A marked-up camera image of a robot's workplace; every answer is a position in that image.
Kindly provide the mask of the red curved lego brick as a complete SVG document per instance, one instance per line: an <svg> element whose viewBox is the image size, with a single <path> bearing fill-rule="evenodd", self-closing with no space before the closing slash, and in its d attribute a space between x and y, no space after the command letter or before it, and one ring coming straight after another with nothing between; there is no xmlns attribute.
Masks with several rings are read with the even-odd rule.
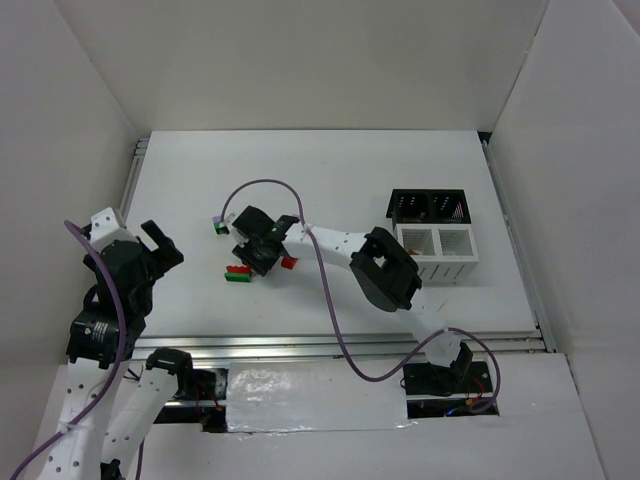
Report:
<svg viewBox="0 0 640 480"><path fill-rule="evenodd" d="M281 259L281 267L288 270L292 270L295 267L297 261L298 259L295 257L283 257Z"/></svg>

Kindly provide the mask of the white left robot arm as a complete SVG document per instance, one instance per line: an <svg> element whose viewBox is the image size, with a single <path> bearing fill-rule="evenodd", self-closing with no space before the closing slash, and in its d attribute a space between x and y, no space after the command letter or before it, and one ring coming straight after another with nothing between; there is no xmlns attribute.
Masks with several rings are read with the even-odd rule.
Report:
<svg viewBox="0 0 640 480"><path fill-rule="evenodd" d="M72 321L66 349L67 380L58 430L45 442L42 479L122 479L165 403L193 383L189 353L161 347L149 355L142 378L119 413L118 388L153 307L153 288L183 254L157 224L141 228L149 248L115 213L80 228L66 227L86 250L95 276Z"/></svg>

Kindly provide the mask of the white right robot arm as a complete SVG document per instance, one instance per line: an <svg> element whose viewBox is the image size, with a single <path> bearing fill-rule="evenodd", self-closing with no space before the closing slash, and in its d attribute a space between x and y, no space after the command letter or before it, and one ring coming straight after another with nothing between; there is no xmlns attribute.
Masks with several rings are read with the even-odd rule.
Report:
<svg viewBox="0 0 640 480"><path fill-rule="evenodd" d="M418 264L386 229L341 232L306 224L292 215L273 220L253 206L232 220L230 228L237 241L232 253L260 276L281 259L316 259L323 289L328 291L325 266L347 270L369 303L397 318L423 345L421 351L437 373L466 375L472 352L453 328L444 325L427 299Z"/></svg>

